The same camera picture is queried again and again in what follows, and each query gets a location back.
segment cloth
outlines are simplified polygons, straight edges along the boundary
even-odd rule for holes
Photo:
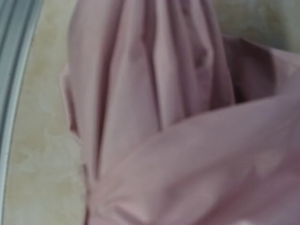
[[[298,225],[300,56],[209,0],[80,0],[62,76],[87,225]]]

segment draped fabric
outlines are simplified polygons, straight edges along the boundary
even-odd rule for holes
[[[209,0],[79,0],[62,88],[87,225],[298,225],[300,56]]]

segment marble surface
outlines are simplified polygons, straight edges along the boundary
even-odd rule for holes
[[[4,225],[80,225],[80,149],[65,124],[59,73],[76,0],[45,0],[22,86]],[[300,52],[300,1],[215,0],[224,33]]]

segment pink garment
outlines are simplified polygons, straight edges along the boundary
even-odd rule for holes
[[[87,225],[299,225],[300,56],[209,0],[80,0],[62,77]]]

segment pink fabric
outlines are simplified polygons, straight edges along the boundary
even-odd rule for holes
[[[80,0],[62,77],[87,225],[300,224],[300,56],[209,0]]]

